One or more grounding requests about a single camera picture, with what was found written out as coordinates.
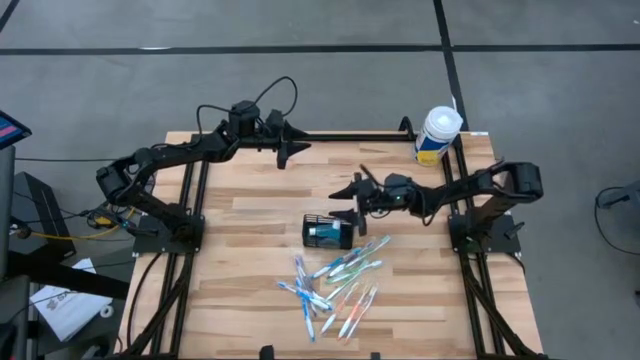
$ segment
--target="disinfecting wipes canister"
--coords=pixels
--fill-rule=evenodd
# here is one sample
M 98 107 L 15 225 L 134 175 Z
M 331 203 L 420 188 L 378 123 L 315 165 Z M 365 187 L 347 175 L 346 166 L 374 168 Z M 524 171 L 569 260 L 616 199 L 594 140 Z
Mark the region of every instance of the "disinfecting wipes canister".
M 422 165 L 435 165 L 458 136 L 462 116 L 448 106 L 433 108 L 424 120 L 413 148 L 414 158 Z

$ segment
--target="wooden tabletop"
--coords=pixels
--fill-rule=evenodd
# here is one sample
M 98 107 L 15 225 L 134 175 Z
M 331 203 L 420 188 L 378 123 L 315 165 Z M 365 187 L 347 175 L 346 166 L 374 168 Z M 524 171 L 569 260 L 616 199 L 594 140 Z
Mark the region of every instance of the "wooden tabletop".
M 171 132 L 167 142 L 190 136 Z M 469 173 L 494 163 L 486 133 L 465 133 L 462 139 Z M 384 261 L 370 274 L 380 290 L 347 345 L 335 338 L 348 311 L 326 338 L 312 344 L 299 299 L 276 288 L 278 280 L 293 281 L 294 255 L 302 254 L 309 271 L 314 271 L 344 253 L 304 248 L 302 217 L 351 208 L 350 201 L 330 200 L 327 195 L 344 188 L 361 163 L 380 180 L 396 172 L 425 186 L 445 182 L 441 166 L 423 167 L 412 160 L 410 143 L 313 143 L 293 156 L 284 171 L 276 168 L 270 151 L 243 149 L 231 161 L 211 165 L 203 210 L 206 233 L 193 268 L 181 358 L 257 358 L 264 345 L 273 345 L 277 358 L 368 358 L 371 352 L 395 359 L 475 357 L 460 265 L 446 225 L 449 207 L 443 207 L 429 227 L 405 212 L 368 219 L 369 234 L 356 238 L 356 245 L 386 234 L 392 240 L 374 256 Z M 191 203 L 198 173 L 196 165 Z M 183 174 L 184 167 L 161 171 L 155 195 L 177 202 Z M 125 314 L 152 257 L 136 261 Z M 134 338 L 156 311 L 166 259 L 163 255 L 158 260 L 143 284 L 133 319 Z M 522 269 L 503 255 L 491 255 L 488 261 L 499 310 L 525 344 L 541 352 Z M 320 281 L 316 288 L 325 296 L 332 289 Z M 491 351 L 484 311 L 481 316 Z M 172 313 L 167 319 L 164 351 L 171 338 Z M 316 332 L 325 319 L 320 315 L 314 321 Z M 120 327 L 123 340 L 126 325 L 125 317 Z

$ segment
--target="concrete floor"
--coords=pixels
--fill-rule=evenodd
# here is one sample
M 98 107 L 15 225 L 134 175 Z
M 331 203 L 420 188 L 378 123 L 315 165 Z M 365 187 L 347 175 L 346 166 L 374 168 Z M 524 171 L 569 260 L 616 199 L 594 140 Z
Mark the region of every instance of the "concrete floor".
M 446 0 L 452 43 L 640 43 L 634 0 Z M 0 0 L 0 12 L 9 0 Z M 21 0 L 0 48 L 168 47 L 350 43 L 439 44 L 431 1 Z M 599 237 L 593 198 L 640 179 L 638 52 L 457 53 L 472 130 L 498 155 L 542 169 L 545 197 L 514 213 L 545 351 L 565 359 L 636 359 L 640 258 Z M 290 117 L 307 129 L 394 129 L 450 103 L 443 57 L 433 53 L 0 56 L 0 108 L 30 126 L 18 156 L 117 157 L 195 130 L 200 103 L 253 98 L 272 79 L 300 87 Z M 274 89 L 262 108 L 288 108 Z M 205 126 L 222 114 L 212 113 Z M 54 187 L 66 209 L 102 201 L 99 163 L 17 164 Z M 638 209 L 601 213 L 613 242 L 640 251 Z M 82 221 L 71 224 L 83 231 Z M 126 243 L 78 244 L 99 254 Z

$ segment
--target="monitor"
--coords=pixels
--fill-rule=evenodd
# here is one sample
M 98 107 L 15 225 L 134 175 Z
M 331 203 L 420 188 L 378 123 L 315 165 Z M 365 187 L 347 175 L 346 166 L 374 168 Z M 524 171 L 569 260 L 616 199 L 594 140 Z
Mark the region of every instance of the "monitor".
M 31 135 L 28 127 L 0 110 L 0 150 Z

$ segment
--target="yellow cable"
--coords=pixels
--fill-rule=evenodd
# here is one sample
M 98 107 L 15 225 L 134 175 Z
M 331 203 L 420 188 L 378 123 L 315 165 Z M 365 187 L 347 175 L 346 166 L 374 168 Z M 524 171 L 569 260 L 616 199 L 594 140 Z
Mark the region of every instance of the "yellow cable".
M 127 220 L 130 219 L 133 214 L 135 212 L 135 209 L 131 209 L 131 211 L 129 212 L 129 214 L 127 215 Z M 120 225 L 118 226 L 114 226 L 111 229 L 107 230 L 107 231 L 103 231 L 101 233 L 97 233 L 97 234 L 93 234 L 93 235 L 82 235 L 82 236 L 58 236 L 58 235 L 49 235 L 49 234 L 43 234 L 43 233 L 39 233 L 39 232 L 32 232 L 31 235 L 33 236 L 37 236 L 37 237 L 43 237 L 43 238 L 47 238 L 47 239 L 56 239 L 56 240 L 78 240 L 78 239 L 96 239 L 99 237 L 103 237 L 106 235 L 111 234 L 112 232 L 116 231 L 120 229 Z

